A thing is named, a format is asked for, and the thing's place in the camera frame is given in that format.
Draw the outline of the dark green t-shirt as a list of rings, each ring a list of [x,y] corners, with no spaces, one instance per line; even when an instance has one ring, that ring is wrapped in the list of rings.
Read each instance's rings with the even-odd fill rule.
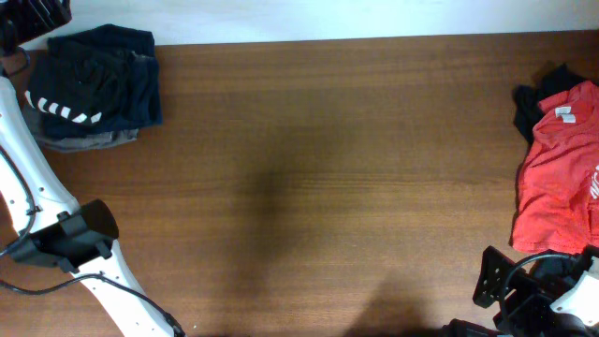
[[[129,75],[124,51],[67,42],[49,47],[38,59],[28,100],[42,112],[94,125],[118,111]]]

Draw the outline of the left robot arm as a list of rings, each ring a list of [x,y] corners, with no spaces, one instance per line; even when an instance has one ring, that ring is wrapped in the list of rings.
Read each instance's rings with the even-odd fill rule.
[[[104,24],[57,36],[71,18],[67,1],[1,5],[3,56],[48,39],[47,52],[24,63],[31,77],[22,93],[8,72],[1,75],[1,195],[17,235],[1,253],[67,273],[126,336],[181,336],[179,322],[145,295],[129,270],[109,207],[99,199],[78,203],[43,155],[44,149],[113,148],[161,124],[153,34]]]

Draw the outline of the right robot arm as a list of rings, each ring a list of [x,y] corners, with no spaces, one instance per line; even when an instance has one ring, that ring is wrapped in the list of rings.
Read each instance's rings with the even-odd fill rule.
[[[441,337],[596,336],[598,248],[568,255],[546,251],[515,262],[495,247],[485,249],[473,295],[481,308],[499,305],[493,330],[453,319]]]

